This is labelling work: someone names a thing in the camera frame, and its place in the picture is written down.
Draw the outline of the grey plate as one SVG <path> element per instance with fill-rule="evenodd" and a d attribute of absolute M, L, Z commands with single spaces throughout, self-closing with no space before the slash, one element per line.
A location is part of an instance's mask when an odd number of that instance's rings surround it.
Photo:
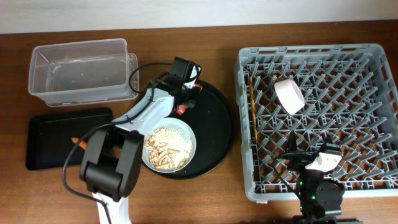
<path fill-rule="evenodd" d="M 180 128 L 183 130 L 183 133 L 190 136 L 190 138 L 192 139 L 192 143 L 193 143 L 193 151 L 192 151 L 192 155 L 190 160 L 188 161 L 188 163 L 186 165 L 184 165 L 182 168 L 177 169 L 175 171 L 163 171 L 163 170 L 156 170 L 154 168 L 154 166 L 152 166 L 149 162 L 149 156 L 148 156 L 148 151 L 147 148 L 145 147 L 145 143 L 146 143 L 146 139 L 148 137 L 148 135 L 156 130 L 157 128 Z M 160 172 L 163 174 L 170 174 L 176 171 L 180 171 L 182 170 L 184 167 L 186 167 L 190 161 L 193 159 L 193 156 L 195 154 L 196 151 L 196 147 L 197 147 L 197 142 L 196 142 L 196 137 L 195 134 L 193 132 L 193 130 L 191 129 L 191 127 L 189 125 L 187 125 L 185 122 L 183 122 L 182 120 L 176 119 L 176 118 L 164 118 L 162 120 L 160 120 L 153 128 L 152 130 L 149 131 L 149 133 L 146 135 L 146 138 L 144 139 L 144 149 L 143 149 L 143 153 L 142 153 L 142 161 L 143 163 L 150 169 L 156 172 Z"/>

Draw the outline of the wooden chopstick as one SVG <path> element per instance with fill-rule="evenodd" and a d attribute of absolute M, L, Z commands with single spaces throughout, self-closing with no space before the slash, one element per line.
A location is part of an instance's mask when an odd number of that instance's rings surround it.
<path fill-rule="evenodd" d="M 251 98 L 251 111 L 252 111 L 252 118 L 253 118 L 253 126 L 256 127 L 256 112 L 255 107 L 256 104 L 254 102 L 254 85 L 252 81 L 252 77 L 249 77 L 249 91 L 250 91 L 250 98 Z"/>
<path fill-rule="evenodd" d="M 254 128 L 254 137 L 256 142 L 258 142 L 257 136 L 257 119 L 256 119 L 256 104 L 254 102 L 254 93 L 251 93 L 251 108 L 252 108 L 252 118 L 253 118 L 253 128 Z"/>

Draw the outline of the red snack wrapper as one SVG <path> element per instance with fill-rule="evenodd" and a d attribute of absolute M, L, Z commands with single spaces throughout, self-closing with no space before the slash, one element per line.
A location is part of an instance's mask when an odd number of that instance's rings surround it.
<path fill-rule="evenodd" d="M 200 94 L 200 92 L 201 92 L 203 86 L 200 85 L 200 84 L 194 84 L 194 86 L 199 87 L 199 94 Z M 184 112 L 185 112 L 187 109 L 188 109 L 188 108 L 187 108 L 186 106 L 183 106 L 183 105 L 178 106 L 178 105 L 177 105 L 177 107 L 175 108 L 174 111 L 175 111 L 177 114 L 182 115 L 182 114 L 184 114 Z"/>

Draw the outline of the orange carrot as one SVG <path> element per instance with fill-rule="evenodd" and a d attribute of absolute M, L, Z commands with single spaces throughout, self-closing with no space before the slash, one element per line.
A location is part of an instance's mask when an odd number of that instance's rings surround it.
<path fill-rule="evenodd" d="M 83 150 L 86 150 L 86 148 L 87 148 L 87 142 L 81 141 L 79 138 L 72 137 L 72 142 L 75 144 L 79 143 L 79 147 L 82 148 Z"/>

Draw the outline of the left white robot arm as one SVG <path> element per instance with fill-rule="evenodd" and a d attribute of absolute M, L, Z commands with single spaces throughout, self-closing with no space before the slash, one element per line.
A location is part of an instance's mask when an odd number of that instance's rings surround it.
<path fill-rule="evenodd" d="M 128 197 L 141 170 L 146 135 L 172 112 L 193 108 L 202 85 L 157 80 L 126 114 L 88 131 L 78 142 L 87 142 L 80 166 L 80 179 L 91 195 L 71 193 L 96 202 L 101 223 L 130 223 Z"/>

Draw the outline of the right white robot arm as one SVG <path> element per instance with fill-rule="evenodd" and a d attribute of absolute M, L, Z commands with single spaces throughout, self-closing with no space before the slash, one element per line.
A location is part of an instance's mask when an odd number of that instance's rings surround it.
<path fill-rule="evenodd" d="M 339 146 L 330 137 L 316 151 L 299 151 L 295 132 L 289 135 L 287 149 L 276 159 L 288 160 L 287 169 L 298 173 L 293 193 L 300 201 L 301 215 L 293 217 L 294 223 L 336 223 L 341 215 L 341 204 L 345 187 L 325 178 L 335 170 L 343 158 Z"/>

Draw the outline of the rice and food scraps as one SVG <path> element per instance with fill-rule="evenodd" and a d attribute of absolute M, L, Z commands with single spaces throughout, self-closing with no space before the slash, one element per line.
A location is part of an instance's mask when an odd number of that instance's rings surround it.
<path fill-rule="evenodd" d="M 163 171 L 182 168 L 193 151 L 192 139 L 180 128 L 157 128 L 148 135 L 145 147 L 150 164 Z"/>

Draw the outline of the pink bowl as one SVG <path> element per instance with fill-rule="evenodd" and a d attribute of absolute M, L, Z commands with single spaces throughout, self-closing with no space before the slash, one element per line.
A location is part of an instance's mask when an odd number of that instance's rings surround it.
<path fill-rule="evenodd" d="M 288 114 L 294 115 L 305 106 L 302 92 L 293 80 L 276 82 L 274 89 L 281 105 Z"/>

